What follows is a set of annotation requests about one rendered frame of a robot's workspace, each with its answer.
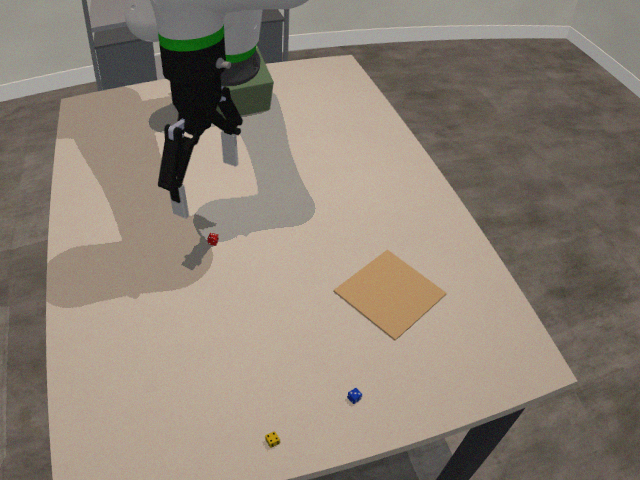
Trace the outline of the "tan square mat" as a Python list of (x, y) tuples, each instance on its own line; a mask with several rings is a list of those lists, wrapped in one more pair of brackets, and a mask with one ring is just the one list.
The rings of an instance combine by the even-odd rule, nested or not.
[(447, 294), (389, 250), (333, 292), (393, 340)]

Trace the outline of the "yellow die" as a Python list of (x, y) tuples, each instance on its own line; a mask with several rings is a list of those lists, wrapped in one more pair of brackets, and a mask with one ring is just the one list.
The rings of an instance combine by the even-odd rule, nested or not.
[(280, 444), (280, 439), (275, 431), (265, 435), (265, 440), (270, 448)]

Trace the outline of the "red die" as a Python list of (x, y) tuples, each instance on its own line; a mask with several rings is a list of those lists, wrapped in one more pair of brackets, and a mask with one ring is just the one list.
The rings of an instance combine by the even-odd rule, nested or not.
[(208, 244), (209, 244), (209, 245), (214, 245), (214, 246), (216, 246), (216, 245), (217, 245), (217, 243), (218, 243), (218, 240), (219, 240), (219, 239), (218, 239), (218, 234), (210, 233), (210, 234), (209, 234), (209, 236), (208, 236), (208, 238), (207, 238), (207, 240), (208, 240)]

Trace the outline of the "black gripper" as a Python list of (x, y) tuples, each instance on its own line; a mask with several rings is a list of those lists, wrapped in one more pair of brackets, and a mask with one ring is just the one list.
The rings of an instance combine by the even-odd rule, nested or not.
[[(198, 144), (200, 135), (214, 124), (222, 130), (223, 163), (236, 167), (237, 135), (241, 133), (237, 126), (242, 125), (243, 119), (231, 99), (230, 89), (221, 86), (221, 74), (199, 84), (183, 85), (170, 81), (170, 87), (178, 120), (174, 125), (167, 124), (164, 128), (165, 142), (158, 186), (169, 191), (173, 214), (187, 219), (189, 212), (182, 183), (194, 145)], [(226, 119), (216, 111), (217, 105)], [(193, 137), (185, 137), (185, 132)]]

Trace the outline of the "blue die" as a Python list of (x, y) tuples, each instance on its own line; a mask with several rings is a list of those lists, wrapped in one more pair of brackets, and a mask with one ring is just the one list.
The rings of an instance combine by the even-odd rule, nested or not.
[(357, 389), (354, 388), (353, 390), (351, 390), (350, 392), (348, 392), (348, 396), (347, 398), (353, 403), (357, 403), (359, 400), (361, 400), (362, 398), (362, 393)]

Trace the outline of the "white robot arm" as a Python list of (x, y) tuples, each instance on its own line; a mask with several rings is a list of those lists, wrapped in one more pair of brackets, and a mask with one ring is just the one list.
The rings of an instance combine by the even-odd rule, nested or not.
[(262, 10), (291, 9), (307, 1), (125, 0), (125, 20), (139, 39), (159, 42), (167, 80), (191, 85), (221, 74), (221, 86), (236, 86), (260, 69), (256, 46)]

